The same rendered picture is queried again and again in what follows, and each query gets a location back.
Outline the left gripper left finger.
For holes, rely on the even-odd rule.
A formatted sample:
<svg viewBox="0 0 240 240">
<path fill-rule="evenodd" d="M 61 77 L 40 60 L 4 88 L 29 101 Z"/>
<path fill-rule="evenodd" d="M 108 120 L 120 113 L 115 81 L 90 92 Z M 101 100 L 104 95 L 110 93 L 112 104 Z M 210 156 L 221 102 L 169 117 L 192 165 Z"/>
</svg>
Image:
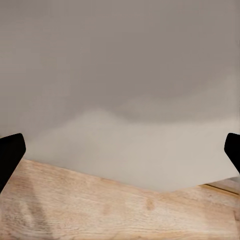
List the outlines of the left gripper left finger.
<svg viewBox="0 0 240 240">
<path fill-rule="evenodd" d="M 21 133 L 0 138 L 0 193 L 26 153 Z"/>
</svg>

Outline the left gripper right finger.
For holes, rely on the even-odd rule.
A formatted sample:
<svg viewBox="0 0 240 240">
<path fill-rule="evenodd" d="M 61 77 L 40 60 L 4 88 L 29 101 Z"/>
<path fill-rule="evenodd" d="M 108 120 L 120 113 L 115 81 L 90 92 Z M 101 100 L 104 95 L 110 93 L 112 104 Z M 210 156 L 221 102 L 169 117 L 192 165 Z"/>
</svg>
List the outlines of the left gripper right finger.
<svg viewBox="0 0 240 240">
<path fill-rule="evenodd" d="M 229 133 L 227 135 L 224 151 L 240 173 L 240 135 Z"/>
</svg>

